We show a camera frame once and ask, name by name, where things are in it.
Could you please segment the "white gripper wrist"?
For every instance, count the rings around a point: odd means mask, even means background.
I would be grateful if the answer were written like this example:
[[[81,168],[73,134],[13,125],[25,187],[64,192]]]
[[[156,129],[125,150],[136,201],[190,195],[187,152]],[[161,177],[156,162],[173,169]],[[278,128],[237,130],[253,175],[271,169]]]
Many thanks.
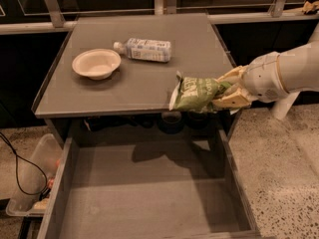
[[[245,89],[237,89],[232,94],[224,94],[212,103],[221,109],[240,109],[259,100],[271,103],[288,96],[279,75],[279,54],[272,52],[254,59],[248,66],[233,68],[217,81],[236,84],[242,79]]]

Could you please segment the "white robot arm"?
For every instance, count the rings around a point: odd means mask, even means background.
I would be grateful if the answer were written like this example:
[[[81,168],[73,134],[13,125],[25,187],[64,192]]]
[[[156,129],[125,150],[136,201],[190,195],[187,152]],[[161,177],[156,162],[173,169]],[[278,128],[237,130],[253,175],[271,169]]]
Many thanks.
[[[319,91],[319,24],[307,44],[259,56],[217,81],[231,83],[231,87],[212,100],[216,108],[238,110],[253,101],[274,102],[271,113],[283,120],[301,92]]]

